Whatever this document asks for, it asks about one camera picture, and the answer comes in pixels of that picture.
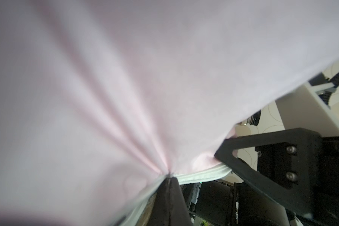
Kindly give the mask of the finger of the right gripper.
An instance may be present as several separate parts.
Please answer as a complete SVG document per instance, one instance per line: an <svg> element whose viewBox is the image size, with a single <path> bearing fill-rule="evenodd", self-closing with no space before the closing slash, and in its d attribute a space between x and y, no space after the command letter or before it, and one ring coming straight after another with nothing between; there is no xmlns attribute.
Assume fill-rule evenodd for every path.
<svg viewBox="0 0 339 226"><path fill-rule="evenodd" d="M260 153L257 169L233 155L249 147ZM255 191L298 215L313 215L321 150L319 133L297 128L227 139L215 157Z"/></svg>

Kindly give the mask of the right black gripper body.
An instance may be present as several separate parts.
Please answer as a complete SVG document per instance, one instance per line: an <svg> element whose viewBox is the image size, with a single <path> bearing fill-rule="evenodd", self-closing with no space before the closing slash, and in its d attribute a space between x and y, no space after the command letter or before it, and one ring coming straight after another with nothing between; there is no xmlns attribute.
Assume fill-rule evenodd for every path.
<svg viewBox="0 0 339 226"><path fill-rule="evenodd" d="M189 213L215 226L339 226L339 137L251 135L215 157L242 183L206 182Z"/></svg>

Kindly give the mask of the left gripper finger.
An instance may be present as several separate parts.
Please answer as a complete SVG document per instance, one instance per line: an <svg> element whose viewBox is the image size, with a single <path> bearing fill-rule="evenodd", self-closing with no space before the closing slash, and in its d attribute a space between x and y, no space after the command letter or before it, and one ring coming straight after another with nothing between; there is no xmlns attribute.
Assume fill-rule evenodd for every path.
<svg viewBox="0 0 339 226"><path fill-rule="evenodd" d="M159 186L148 226L191 226L191 218L178 179L166 178Z"/></svg>

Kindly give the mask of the pink cat-print pillow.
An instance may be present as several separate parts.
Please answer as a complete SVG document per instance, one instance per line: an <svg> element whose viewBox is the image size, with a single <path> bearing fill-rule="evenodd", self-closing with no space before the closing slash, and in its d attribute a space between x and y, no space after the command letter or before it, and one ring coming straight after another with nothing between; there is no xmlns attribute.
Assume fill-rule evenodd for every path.
<svg viewBox="0 0 339 226"><path fill-rule="evenodd" d="M111 226L339 59L339 1L0 1L0 226Z"/></svg>

